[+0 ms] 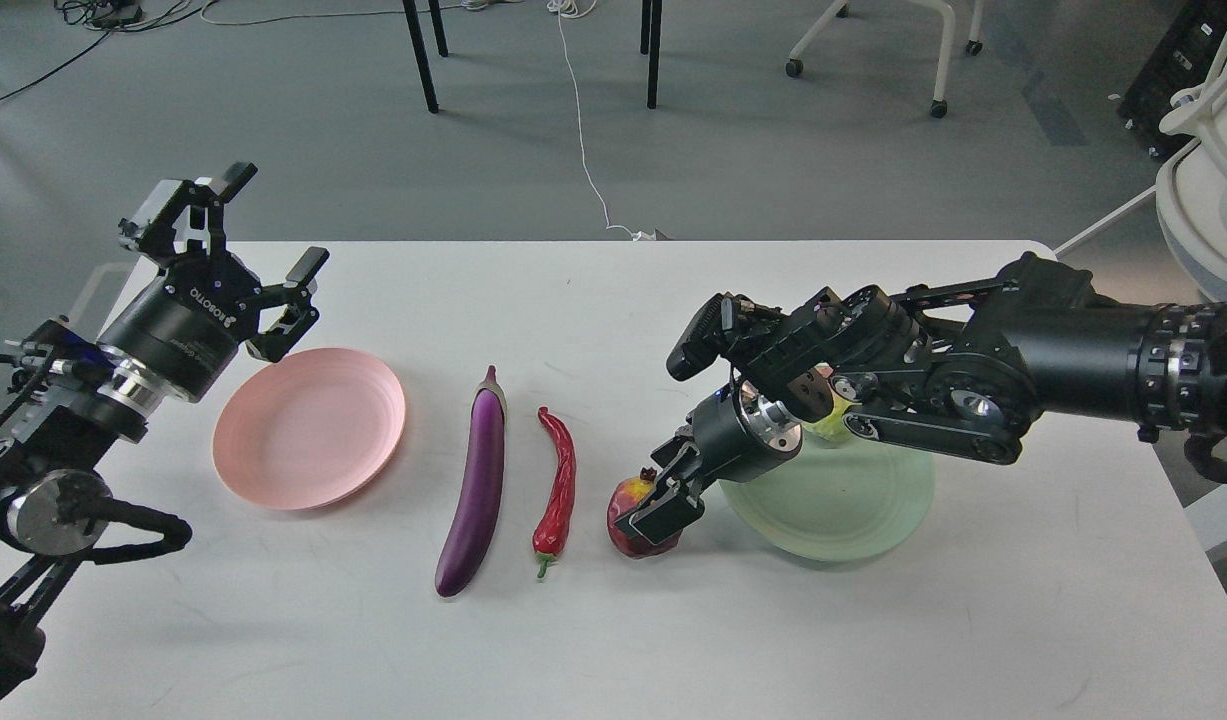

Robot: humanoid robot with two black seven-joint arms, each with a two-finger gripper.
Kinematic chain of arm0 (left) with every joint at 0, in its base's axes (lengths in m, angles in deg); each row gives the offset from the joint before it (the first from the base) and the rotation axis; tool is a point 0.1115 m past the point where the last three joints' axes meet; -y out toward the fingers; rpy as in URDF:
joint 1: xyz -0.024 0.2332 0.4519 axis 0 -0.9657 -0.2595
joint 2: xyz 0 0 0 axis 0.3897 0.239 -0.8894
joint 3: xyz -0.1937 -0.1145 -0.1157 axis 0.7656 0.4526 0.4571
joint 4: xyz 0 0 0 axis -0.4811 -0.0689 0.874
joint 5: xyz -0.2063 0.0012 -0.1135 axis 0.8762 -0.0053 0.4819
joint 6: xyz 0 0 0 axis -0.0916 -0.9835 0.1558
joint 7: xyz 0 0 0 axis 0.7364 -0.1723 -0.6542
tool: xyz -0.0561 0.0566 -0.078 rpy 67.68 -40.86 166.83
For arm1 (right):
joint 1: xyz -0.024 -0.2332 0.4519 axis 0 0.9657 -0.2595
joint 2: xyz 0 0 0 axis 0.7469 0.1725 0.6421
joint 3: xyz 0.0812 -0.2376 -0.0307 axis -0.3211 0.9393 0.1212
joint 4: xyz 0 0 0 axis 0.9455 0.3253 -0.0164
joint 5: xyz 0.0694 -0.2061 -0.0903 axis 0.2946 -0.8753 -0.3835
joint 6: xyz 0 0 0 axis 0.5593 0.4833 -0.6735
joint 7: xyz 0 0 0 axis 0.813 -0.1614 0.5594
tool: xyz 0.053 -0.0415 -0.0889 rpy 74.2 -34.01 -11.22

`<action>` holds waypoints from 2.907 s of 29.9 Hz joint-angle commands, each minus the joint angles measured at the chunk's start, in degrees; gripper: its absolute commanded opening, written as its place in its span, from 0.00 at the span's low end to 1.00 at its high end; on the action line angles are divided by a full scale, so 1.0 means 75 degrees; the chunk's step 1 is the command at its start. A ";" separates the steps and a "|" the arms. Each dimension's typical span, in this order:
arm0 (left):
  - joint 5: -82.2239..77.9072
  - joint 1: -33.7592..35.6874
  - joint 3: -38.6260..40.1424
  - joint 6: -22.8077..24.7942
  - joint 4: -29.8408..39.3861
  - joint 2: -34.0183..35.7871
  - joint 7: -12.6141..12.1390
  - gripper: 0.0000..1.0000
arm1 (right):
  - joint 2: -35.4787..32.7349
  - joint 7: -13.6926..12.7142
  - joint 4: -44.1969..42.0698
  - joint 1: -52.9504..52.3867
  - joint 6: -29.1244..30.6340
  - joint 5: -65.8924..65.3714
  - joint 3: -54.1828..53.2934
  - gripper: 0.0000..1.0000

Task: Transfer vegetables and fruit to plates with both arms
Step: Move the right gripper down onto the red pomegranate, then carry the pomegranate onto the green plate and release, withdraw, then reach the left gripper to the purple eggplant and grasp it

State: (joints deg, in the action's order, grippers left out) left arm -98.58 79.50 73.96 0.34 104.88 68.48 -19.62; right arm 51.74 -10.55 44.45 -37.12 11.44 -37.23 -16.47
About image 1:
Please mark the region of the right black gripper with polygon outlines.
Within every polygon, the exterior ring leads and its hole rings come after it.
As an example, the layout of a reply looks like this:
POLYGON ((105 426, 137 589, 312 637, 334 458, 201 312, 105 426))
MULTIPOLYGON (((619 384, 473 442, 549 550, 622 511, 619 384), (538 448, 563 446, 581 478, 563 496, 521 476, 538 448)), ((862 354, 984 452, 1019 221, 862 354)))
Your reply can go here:
POLYGON ((642 470, 614 489, 614 547, 676 547, 683 529, 704 514, 699 498, 663 496, 629 529, 618 525, 667 480, 686 491, 714 480, 746 483, 796 458, 802 446, 800 421, 748 386, 717 389, 692 410, 690 424, 692 433, 676 432, 654 448, 649 458, 655 470, 642 470))

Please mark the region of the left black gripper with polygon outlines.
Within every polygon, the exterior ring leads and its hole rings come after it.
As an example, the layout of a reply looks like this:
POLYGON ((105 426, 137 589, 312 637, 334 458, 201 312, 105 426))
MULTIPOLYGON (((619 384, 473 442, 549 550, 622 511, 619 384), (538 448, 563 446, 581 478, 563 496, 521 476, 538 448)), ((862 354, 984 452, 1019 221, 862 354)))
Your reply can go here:
POLYGON ((283 283, 263 288, 239 259, 226 258, 225 206, 256 173, 252 161, 237 161, 217 177, 162 179, 117 224, 119 245, 160 272, 99 334, 98 346, 136 361, 187 402, 209 393, 245 340, 249 356, 279 363, 319 320, 312 297, 330 258, 325 247, 307 247, 283 283), (256 313, 272 307, 283 313, 256 332, 256 313))

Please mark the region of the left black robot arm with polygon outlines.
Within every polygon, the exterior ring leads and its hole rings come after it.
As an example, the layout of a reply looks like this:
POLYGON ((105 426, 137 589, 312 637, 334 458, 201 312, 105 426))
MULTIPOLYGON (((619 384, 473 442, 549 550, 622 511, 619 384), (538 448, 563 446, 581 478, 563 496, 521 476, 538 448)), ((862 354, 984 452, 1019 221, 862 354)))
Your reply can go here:
POLYGON ((97 473, 110 446, 141 442, 164 397, 200 401, 240 348, 279 363, 319 319, 326 249, 263 285, 226 247, 226 205, 255 175, 238 161, 157 183, 119 224, 121 245, 157 269, 148 286, 96 341, 52 319, 0 354, 17 373, 0 413, 0 541, 28 556, 0 585, 0 702, 36 673, 40 619, 83 562, 155 559, 191 541, 185 520, 110 493, 97 473))

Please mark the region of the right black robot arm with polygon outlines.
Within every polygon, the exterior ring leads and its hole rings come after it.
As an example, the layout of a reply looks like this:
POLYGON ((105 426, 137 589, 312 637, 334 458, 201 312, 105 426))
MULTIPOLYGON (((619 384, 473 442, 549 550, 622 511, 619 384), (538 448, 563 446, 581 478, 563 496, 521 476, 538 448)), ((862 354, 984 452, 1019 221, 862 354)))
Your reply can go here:
POLYGON ((1187 460, 1227 486, 1227 301, 1121 304, 1092 277, 1025 251, 991 278, 888 296, 820 289, 790 313, 717 293, 665 361, 686 381, 726 359, 729 381, 656 448, 652 488, 610 534, 645 548, 703 515, 717 480, 748 482, 799 454, 834 397, 856 438, 1009 465, 1044 413, 1187 433, 1187 460))

